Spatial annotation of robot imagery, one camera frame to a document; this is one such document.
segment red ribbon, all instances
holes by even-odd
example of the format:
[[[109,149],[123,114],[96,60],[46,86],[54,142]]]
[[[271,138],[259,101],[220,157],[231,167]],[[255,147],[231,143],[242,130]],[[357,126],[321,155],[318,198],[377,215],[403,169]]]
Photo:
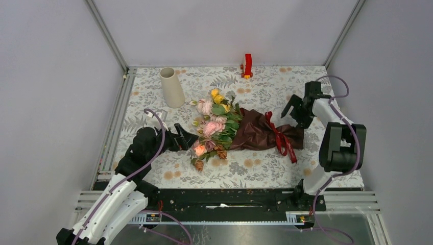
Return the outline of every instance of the red ribbon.
[[[288,140],[287,136],[279,132],[275,128],[274,123],[271,122],[272,111],[266,112],[264,116],[266,117],[266,121],[268,122],[268,125],[275,133],[275,143],[277,145],[278,152],[283,156],[287,156],[287,152],[288,152],[292,163],[296,163],[298,160],[296,159],[295,150],[293,150],[292,144],[290,144],[290,141]]]

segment flower bouquet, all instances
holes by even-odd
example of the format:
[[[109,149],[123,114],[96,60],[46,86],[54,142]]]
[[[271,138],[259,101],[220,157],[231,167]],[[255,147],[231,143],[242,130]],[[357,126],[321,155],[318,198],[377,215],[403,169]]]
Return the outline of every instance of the flower bouquet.
[[[202,171],[204,162],[214,156],[226,159],[228,150],[262,151],[277,147],[283,156],[289,154],[291,162],[296,163],[294,149],[303,148],[303,129],[290,125],[275,128],[271,122],[272,112],[263,115],[241,108],[238,103],[233,104],[234,94],[228,96],[229,99],[225,98],[215,88],[211,98],[190,103],[203,115],[201,120],[193,122],[199,139],[192,147],[191,164],[198,171]]]

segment table surface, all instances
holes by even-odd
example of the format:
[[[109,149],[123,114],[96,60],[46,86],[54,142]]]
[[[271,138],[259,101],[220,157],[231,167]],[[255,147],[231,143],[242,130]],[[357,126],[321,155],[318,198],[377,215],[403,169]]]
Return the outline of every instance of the table surface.
[[[124,156],[136,131],[147,124],[144,108],[165,111],[169,127],[180,123],[195,133],[191,123],[199,113],[188,102],[209,97],[211,89],[219,88],[221,94],[234,93],[241,107],[261,113],[272,111],[271,121],[276,126],[295,126],[296,122],[289,115],[284,118],[278,115],[292,94],[304,96],[306,82],[327,74],[324,66],[256,66],[252,70],[253,78],[247,80],[240,77],[239,67],[178,67],[175,70],[186,98],[185,104],[176,109],[164,102],[160,68],[137,70],[112,169]],[[329,80],[322,82],[323,92],[333,95]],[[295,150],[297,164],[292,164],[288,156],[280,155],[276,149],[229,151],[226,161],[210,159],[203,172],[199,172],[190,163],[191,151],[166,152],[152,163],[152,170],[144,179],[159,188],[290,188],[317,167],[324,131],[324,126],[315,118],[304,132],[304,149]],[[331,184],[331,187],[363,186],[358,171],[337,178]]]

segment gray wall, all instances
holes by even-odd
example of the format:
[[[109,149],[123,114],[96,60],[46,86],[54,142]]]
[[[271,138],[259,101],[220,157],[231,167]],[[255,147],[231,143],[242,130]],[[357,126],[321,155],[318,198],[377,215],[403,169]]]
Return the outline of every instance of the gray wall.
[[[429,0],[367,1],[329,69],[349,83],[339,103],[367,127],[362,174],[393,244],[433,239],[432,10]]]
[[[0,244],[56,244],[123,75],[83,1],[0,1]]]
[[[356,0],[96,0],[130,65],[323,64]]]

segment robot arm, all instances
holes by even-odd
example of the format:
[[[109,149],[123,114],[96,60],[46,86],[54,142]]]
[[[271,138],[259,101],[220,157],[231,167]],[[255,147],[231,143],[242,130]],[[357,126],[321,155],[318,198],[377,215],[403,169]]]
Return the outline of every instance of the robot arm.
[[[318,190],[324,190],[320,188],[330,177],[346,173],[354,167],[357,152],[354,136],[351,134],[346,122],[352,126],[359,141],[360,159],[356,169],[361,168],[366,128],[364,125],[354,124],[347,119],[338,109],[336,102],[331,100],[331,96],[322,93],[320,82],[306,83],[304,98],[301,99],[293,95],[284,108],[281,117],[286,116],[291,108],[290,116],[298,123],[297,127],[307,129],[313,118],[317,116],[326,128],[319,150],[320,166],[316,167],[310,176],[301,180],[298,186],[301,189],[299,193],[302,193],[302,195],[315,195]]]
[[[172,133],[165,124],[163,126],[161,129],[146,127],[137,131],[107,188],[71,230],[63,228],[57,234],[58,245],[71,245],[74,241],[78,245],[109,245],[132,217],[154,201],[148,196],[156,187],[142,180],[151,166],[137,171],[155,157],[162,142],[160,154],[167,150],[188,150],[198,139],[179,124],[175,124],[178,134]]]

